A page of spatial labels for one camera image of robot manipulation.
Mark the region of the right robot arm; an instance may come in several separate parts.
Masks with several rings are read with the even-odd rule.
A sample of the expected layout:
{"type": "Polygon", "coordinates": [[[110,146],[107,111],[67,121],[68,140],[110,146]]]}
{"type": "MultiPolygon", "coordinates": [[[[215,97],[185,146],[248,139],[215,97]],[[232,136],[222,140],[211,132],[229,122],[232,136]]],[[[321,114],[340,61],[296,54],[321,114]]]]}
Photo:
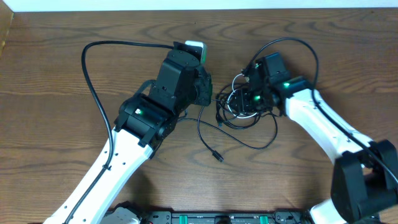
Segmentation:
{"type": "Polygon", "coordinates": [[[293,78],[280,54],[257,59],[233,87],[229,110],[243,117],[277,108],[324,150],[334,165],[331,197],[309,210],[312,223],[356,223],[397,205],[397,151],[373,141],[336,114],[303,77],[293,78]]]}

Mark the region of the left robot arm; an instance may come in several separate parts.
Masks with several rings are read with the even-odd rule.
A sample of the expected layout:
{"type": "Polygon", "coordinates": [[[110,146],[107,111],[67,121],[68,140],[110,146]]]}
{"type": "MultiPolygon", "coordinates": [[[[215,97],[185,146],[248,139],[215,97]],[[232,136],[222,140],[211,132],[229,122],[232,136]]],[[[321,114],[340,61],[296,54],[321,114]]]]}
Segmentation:
{"type": "Polygon", "coordinates": [[[191,104],[208,106],[211,77],[206,46],[175,47],[162,62],[148,95],[126,100],[103,150],[71,196],[46,223],[99,223],[130,176],[150,159],[191,104]]]}

